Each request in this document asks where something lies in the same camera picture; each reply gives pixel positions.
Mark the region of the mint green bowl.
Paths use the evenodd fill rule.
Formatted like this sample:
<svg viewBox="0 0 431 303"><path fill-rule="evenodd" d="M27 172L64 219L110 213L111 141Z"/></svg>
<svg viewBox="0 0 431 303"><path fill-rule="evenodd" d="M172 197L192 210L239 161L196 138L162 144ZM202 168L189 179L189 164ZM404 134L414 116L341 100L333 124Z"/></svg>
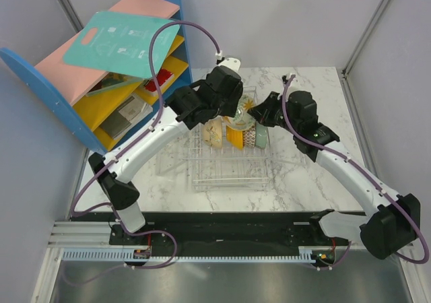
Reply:
<svg viewBox="0 0 431 303"><path fill-rule="evenodd" d="M267 145L268 128L257 123L255 125L255 147L265 149Z"/></svg>

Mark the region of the green book under board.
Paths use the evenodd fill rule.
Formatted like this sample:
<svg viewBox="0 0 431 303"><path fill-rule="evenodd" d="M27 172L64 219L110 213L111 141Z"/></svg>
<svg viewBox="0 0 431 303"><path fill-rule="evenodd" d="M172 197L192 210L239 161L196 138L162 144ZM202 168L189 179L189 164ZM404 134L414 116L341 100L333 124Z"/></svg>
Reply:
<svg viewBox="0 0 431 303"><path fill-rule="evenodd" d="M101 94L103 92L115 90L132 83L141 83L142 81L143 79L140 77L110 72L105 77L103 77L89 92L87 92L86 96Z"/></svg>

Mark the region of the cream bowl with bird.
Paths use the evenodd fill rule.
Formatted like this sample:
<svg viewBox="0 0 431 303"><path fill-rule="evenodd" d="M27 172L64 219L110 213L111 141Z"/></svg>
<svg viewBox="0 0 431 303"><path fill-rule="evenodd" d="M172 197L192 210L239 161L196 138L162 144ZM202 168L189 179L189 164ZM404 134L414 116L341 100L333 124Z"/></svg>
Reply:
<svg viewBox="0 0 431 303"><path fill-rule="evenodd" d="M222 137L222 120L220 118L206 122L201 128L201 138L210 147L221 149Z"/></svg>

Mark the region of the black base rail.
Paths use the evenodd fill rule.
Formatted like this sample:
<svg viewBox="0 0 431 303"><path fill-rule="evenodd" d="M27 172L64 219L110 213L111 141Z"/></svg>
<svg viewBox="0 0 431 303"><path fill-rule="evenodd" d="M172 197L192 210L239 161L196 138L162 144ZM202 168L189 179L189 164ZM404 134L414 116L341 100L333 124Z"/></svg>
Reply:
<svg viewBox="0 0 431 303"><path fill-rule="evenodd" d="M112 226L111 245L149 245L156 254L294 255L301 246L345 246L310 225L311 212L147 213L142 235L130 236L120 225Z"/></svg>

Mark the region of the purple scale pattern bowl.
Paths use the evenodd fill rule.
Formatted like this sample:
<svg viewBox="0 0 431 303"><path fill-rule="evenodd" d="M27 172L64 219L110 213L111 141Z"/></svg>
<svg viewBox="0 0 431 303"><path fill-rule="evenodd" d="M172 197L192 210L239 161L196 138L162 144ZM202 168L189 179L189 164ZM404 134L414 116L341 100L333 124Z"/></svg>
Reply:
<svg viewBox="0 0 431 303"><path fill-rule="evenodd" d="M256 145L256 126L253 125L251 128L242 132L242 144L243 147L255 147Z"/></svg>

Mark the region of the red white box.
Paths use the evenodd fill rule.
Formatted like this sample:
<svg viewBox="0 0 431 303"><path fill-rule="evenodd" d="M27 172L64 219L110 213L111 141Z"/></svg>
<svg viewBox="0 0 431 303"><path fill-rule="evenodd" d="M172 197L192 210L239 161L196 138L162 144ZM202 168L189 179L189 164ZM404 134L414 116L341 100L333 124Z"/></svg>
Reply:
<svg viewBox="0 0 431 303"><path fill-rule="evenodd" d="M168 86L174 81L175 75L173 72L167 69L161 68L156 78L157 78L160 91L164 93L167 90ZM148 96L158 95L156 85L153 79L150 79L147 83L144 84L143 93Z"/></svg>

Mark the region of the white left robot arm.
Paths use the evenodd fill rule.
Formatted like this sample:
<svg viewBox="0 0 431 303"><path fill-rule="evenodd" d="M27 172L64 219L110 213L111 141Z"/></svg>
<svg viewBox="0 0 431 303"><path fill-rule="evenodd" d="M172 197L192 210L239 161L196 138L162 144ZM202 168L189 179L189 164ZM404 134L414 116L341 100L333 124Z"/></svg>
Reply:
<svg viewBox="0 0 431 303"><path fill-rule="evenodd" d="M240 66L240 59L225 58L204 79L173 91L158 113L120 147L90 156L90 167L132 244L142 244L148 235L133 177L163 147L197 125L236 114L243 94Z"/></svg>

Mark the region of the teal cutting board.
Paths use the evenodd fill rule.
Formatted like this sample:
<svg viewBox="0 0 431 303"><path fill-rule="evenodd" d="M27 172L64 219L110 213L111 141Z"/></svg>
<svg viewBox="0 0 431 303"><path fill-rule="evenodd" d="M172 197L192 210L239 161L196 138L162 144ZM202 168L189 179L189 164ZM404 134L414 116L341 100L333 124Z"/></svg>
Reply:
<svg viewBox="0 0 431 303"><path fill-rule="evenodd" d="M63 56L64 63L148 79L150 42L172 20L113 11L95 13Z"/></svg>

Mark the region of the grey setup guide booklet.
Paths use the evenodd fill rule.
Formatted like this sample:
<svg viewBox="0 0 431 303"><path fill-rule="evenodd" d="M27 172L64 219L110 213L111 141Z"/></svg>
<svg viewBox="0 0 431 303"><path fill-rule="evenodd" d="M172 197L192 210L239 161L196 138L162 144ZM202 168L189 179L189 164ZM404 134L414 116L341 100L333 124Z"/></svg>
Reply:
<svg viewBox="0 0 431 303"><path fill-rule="evenodd" d="M136 93L132 93L100 125L112 139L120 139L140 120L152 113L153 108Z"/></svg>

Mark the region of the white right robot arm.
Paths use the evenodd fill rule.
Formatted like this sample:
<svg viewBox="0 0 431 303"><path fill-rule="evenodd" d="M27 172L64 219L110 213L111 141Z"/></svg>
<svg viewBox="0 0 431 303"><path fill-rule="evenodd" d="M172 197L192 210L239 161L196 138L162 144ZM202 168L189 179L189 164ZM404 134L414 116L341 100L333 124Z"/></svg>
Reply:
<svg viewBox="0 0 431 303"><path fill-rule="evenodd" d="M342 238L360 242L371 255L385 259L418 239L424 248L419 262L428 261L419 200L412 194L400 195L358 164L339 136L319 122L311 93L295 91L285 98L272 92L248 113L265 127L289 131L298 150L335 177L361 206L364 215L326 209L312 216L308 236L313 243Z"/></svg>

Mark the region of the orange yellow bowl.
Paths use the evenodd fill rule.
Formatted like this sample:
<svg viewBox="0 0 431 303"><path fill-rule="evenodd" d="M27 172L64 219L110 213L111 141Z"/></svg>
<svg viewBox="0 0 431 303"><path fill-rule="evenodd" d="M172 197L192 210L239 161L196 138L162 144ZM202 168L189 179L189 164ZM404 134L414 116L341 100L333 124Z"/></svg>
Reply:
<svg viewBox="0 0 431 303"><path fill-rule="evenodd" d="M233 129L229 126L226 127L226 139L229 141L235 148L243 149L243 132Z"/></svg>

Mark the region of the white floral bowl orange flowers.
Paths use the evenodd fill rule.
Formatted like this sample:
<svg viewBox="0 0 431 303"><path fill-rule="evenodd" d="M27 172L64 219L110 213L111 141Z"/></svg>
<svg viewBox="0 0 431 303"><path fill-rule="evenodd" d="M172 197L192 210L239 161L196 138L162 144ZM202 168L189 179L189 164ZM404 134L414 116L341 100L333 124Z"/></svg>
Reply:
<svg viewBox="0 0 431 303"><path fill-rule="evenodd" d="M224 117L225 123L234 130L246 131L250 129L255 119L248 113L248 111L255 106L255 101L248 95L243 95L238 101L238 107L234 117Z"/></svg>

